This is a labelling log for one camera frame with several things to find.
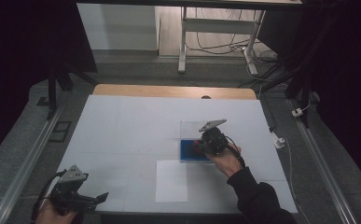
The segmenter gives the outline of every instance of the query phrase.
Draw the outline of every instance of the black strap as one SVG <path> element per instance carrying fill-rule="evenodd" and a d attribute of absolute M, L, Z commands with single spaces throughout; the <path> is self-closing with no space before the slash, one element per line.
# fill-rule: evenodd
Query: black strap
<path fill-rule="evenodd" d="M 239 153 L 237 149 L 233 148 L 230 145 L 227 145 L 227 148 L 233 153 L 233 155 L 235 155 L 236 159 L 238 159 L 238 161 L 241 163 L 242 168 L 246 168 L 246 164 L 244 163 L 241 153 Z"/>

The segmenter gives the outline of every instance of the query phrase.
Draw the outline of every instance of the person's left hand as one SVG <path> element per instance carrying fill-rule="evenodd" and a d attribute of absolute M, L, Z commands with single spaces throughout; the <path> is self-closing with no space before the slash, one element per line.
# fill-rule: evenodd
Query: person's left hand
<path fill-rule="evenodd" d="M 70 224 L 76 215 L 77 212 L 69 212 L 64 216 L 61 216 L 51 201 L 46 199 L 43 206 L 38 211 L 38 216 L 35 222 L 37 224 Z"/>

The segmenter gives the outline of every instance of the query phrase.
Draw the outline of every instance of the wall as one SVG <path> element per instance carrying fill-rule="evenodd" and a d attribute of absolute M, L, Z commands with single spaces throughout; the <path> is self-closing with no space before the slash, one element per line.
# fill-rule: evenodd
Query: wall
<path fill-rule="evenodd" d="M 158 49 L 156 7 L 77 4 L 92 49 Z"/>

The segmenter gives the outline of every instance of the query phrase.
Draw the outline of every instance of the wooden floor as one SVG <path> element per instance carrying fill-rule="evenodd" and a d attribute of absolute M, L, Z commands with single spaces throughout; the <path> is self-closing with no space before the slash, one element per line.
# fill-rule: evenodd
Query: wooden floor
<path fill-rule="evenodd" d="M 160 56 L 178 56 L 181 42 L 181 7 L 157 7 L 160 14 Z M 242 20 L 253 21 L 255 17 L 254 10 L 240 10 L 240 9 L 223 9 L 223 8 L 195 8 L 189 7 L 187 9 L 188 18 L 205 18 L 205 19 L 220 19 L 220 20 Z M 243 54 L 236 50 L 234 52 L 222 54 L 223 52 L 231 51 L 229 44 L 244 45 L 249 39 L 249 35 L 233 35 L 230 34 L 210 34 L 210 33 L 187 33 L 186 44 L 187 56 L 221 56 L 221 57 L 243 57 Z M 223 48 L 205 49 L 214 53 L 203 52 L 198 44 L 204 48 L 211 48 L 215 46 L 226 45 Z M 262 43 L 256 43 L 254 50 L 258 55 L 260 52 L 268 50 Z"/>

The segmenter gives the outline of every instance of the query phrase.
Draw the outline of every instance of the white tabletop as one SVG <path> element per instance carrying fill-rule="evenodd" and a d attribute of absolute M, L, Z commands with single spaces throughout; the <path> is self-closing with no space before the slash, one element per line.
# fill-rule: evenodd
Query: white tabletop
<path fill-rule="evenodd" d="M 281 206 L 297 212 L 258 100 L 91 95 L 58 170 L 76 164 L 90 174 L 80 194 L 109 192 L 100 212 L 237 214 L 235 192 L 213 164 L 181 163 L 181 174 L 172 171 L 179 161 L 181 121 L 214 119 L 227 119 L 219 129 L 242 147 L 256 180 L 271 184 Z M 162 183 L 174 180 L 157 179 L 157 161 L 174 165 L 159 173 L 174 172 L 182 199 L 162 201 Z"/>

